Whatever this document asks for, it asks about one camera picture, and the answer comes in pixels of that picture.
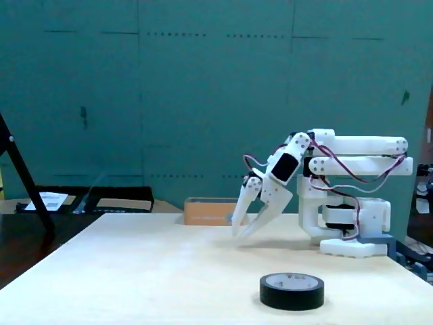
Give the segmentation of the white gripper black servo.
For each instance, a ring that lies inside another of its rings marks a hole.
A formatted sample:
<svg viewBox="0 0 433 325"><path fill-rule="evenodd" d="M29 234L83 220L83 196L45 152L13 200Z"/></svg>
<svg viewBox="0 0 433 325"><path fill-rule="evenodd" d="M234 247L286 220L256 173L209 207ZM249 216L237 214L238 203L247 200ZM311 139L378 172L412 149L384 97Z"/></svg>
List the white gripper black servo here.
<svg viewBox="0 0 433 325"><path fill-rule="evenodd" d="M284 188L300 166L302 154L286 148L279 149L272 155L271 162L266 168L265 175L247 177L240 188L235 210L231 218L232 236L237 236L248 207L256 199L264 204L247 227L241 231L238 238L247 238L264 227L274 218L280 216L291 201L293 194Z"/></svg>

